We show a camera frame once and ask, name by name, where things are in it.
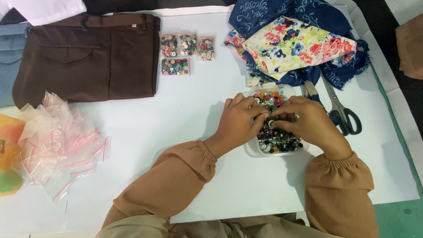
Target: brown sleeve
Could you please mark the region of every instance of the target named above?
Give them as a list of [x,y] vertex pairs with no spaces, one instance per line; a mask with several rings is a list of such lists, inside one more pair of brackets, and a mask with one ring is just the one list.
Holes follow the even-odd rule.
[[170,218],[180,213],[213,178],[216,161],[202,141],[165,150],[150,170],[113,200],[103,227],[130,216]]
[[368,197],[373,178],[355,153],[341,161],[314,158],[305,171],[305,187],[305,211],[315,228],[345,238],[379,237]]

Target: orange package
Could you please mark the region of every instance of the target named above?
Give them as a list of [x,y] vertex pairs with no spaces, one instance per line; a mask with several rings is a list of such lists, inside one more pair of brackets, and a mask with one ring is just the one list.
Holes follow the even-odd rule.
[[21,152],[18,141],[24,127],[25,122],[0,114],[0,196],[15,194],[22,186],[11,161]]

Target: brown pants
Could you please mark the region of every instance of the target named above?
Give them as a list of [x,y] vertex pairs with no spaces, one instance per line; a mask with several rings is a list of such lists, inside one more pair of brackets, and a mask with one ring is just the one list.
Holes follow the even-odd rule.
[[76,15],[28,33],[13,86],[18,108],[45,91],[68,102],[152,97],[160,18],[150,14]]

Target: elastic cuff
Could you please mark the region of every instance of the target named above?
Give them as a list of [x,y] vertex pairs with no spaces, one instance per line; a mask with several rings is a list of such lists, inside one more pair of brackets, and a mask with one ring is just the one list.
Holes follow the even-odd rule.
[[330,161],[326,158],[324,154],[319,155],[319,157],[325,165],[333,169],[340,169],[340,168],[346,168],[349,166],[355,166],[357,164],[357,159],[358,159],[357,154],[355,152],[353,152],[350,157],[340,161]]
[[217,159],[210,153],[209,149],[204,145],[200,140],[197,140],[198,147],[203,152],[204,157],[208,160],[210,164],[215,164]]

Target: brown cloth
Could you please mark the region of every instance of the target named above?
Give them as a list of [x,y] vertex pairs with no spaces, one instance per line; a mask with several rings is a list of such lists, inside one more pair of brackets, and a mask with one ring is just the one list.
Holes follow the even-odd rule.
[[[217,159],[201,141],[186,142],[165,150],[150,170],[113,201],[97,237],[136,237],[128,232],[139,234],[146,227],[152,230],[148,228],[148,232],[137,237],[167,237],[150,234],[159,231],[167,233],[165,226],[154,220],[169,218],[184,210],[213,178],[216,162]],[[374,189],[373,178],[367,165],[355,153],[340,161],[330,161],[325,155],[317,156],[308,164],[304,180],[305,211],[312,227],[345,238],[379,237],[373,205],[368,196],[368,192]],[[118,222],[125,219],[136,224]],[[276,237],[297,236],[278,234]],[[309,234],[303,237],[318,236]]]
[[76,15],[28,32],[13,86],[18,108],[45,91],[68,102],[152,97],[160,18],[150,14]]
[[408,77],[423,79],[423,14],[396,30],[399,69]]

